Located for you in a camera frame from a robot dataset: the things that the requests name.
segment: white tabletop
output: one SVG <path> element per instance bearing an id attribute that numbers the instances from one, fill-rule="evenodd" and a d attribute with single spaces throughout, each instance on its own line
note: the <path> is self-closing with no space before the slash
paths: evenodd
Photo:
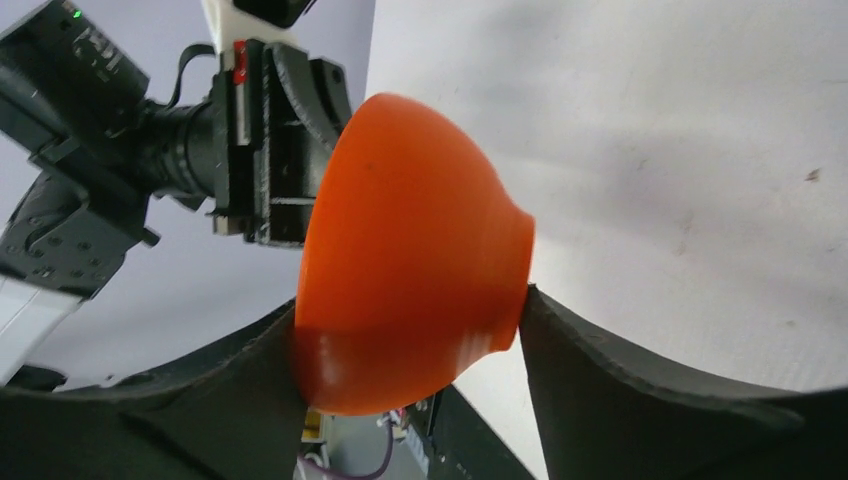
<path id="1" fill-rule="evenodd" d="M 848 2 L 377 2 L 368 92 L 464 128 L 538 219 L 532 280 L 720 375 L 848 383 Z M 460 387 L 543 477 L 522 357 Z"/>

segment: white wall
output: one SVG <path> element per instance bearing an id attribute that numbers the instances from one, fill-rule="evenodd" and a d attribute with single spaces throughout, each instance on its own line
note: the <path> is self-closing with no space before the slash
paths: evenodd
<path id="1" fill-rule="evenodd" d="M 384 0 L 368 92 L 488 152 L 537 216 L 542 290 L 688 365 L 817 389 L 848 383 L 846 22 L 839 0 Z M 542 476 L 524 381 L 516 347 L 459 385 Z"/>
<path id="2" fill-rule="evenodd" d="M 0 28 L 40 0 L 3 0 Z M 152 77 L 150 94 L 170 98 L 182 49 L 206 42 L 199 0 L 78 0 L 107 35 Z M 301 46 L 346 67 L 352 101 L 362 100 L 373 0 L 321 0 L 295 27 Z M 216 63 L 198 59 L 186 73 L 183 99 L 198 101 Z M 0 215 L 12 213 L 37 172 L 11 142 L 0 140 Z M 170 200 L 153 202 L 148 223 L 162 234 L 139 246 L 103 292 L 68 318 L 34 362 L 85 382 L 113 381 L 161 364 L 247 325 L 295 293 L 300 253 L 248 246 L 211 233 L 210 220 Z"/>

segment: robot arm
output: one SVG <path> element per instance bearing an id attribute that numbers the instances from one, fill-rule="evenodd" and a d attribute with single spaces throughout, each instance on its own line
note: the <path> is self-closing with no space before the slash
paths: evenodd
<path id="1" fill-rule="evenodd" d="M 197 105 L 146 97 L 149 78 L 77 6 L 50 0 L 0 34 L 0 130 L 42 170 L 0 237 L 0 386 L 159 236 L 151 197 L 214 233 L 299 248 L 351 116 L 344 72 L 288 31 L 313 0 L 203 0 L 220 70 Z"/>

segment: white table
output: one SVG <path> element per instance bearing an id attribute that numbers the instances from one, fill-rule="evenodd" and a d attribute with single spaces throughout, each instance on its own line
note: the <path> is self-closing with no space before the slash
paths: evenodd
<path id="1" fill-rule="evenodd" d="M 848 382 L 846 22 L 838 0 L 380 0 L 368 92 L 479 142 L 538 219 L 542 290 L 811 390 Z M 516 345 L 459 385 L 544 478 L 525 378 Z"/>

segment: red clip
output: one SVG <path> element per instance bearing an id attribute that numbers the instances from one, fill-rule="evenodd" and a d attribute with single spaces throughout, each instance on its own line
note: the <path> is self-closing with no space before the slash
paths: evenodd
<path id="1" fill-rule="evenodd" d="M 243 85 L 247 81 L 247 42 L 244 40 L 233 42 L 233 51 L 236 56 L 233 85 Z"/>

